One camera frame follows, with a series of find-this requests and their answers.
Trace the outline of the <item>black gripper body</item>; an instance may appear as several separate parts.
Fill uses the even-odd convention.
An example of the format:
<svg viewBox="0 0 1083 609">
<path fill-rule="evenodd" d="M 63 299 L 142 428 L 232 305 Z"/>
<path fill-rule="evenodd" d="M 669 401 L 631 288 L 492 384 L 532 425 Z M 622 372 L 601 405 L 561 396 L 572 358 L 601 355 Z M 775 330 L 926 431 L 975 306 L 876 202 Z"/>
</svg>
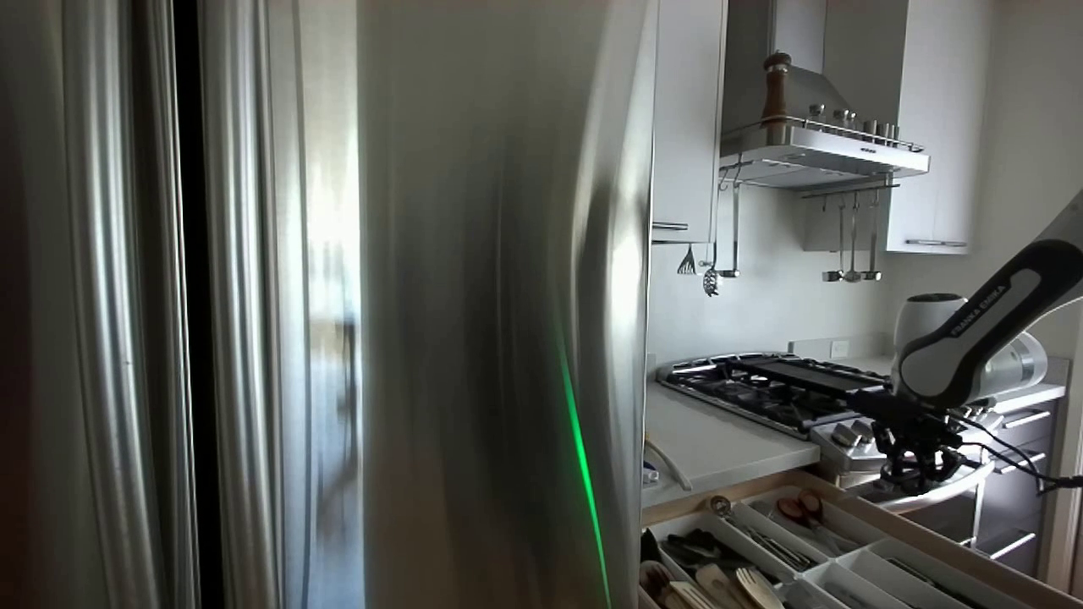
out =
<svg viewBox="0 0 1083 609">
<path fill-rule="evenodd" d="M 963 463 L 959 425 L 905 396 L 862 396 L 860 411 L 873 420 L 884 477 L 896 487 L 936 487 Z"/>
</svg>

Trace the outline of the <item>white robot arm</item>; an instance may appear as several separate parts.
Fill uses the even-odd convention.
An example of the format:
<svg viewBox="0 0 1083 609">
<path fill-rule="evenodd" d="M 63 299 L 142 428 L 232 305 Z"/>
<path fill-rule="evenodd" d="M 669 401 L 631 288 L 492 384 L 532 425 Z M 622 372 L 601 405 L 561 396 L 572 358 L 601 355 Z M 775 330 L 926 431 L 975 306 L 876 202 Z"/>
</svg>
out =
<svg viewBox="0 0 1083 609">
<path fill-rule="evenodd" d="M 963 411 L 986 361 L 1032 321 L 1083 296 L 1083 193 L 1012 260 L 1005 260 L 945 325 L 905 346 L 890 391 L 862 391 L 853 408 L 873 420 L 884 473 L 906 484 L 959 470 Z"/>
</svg>

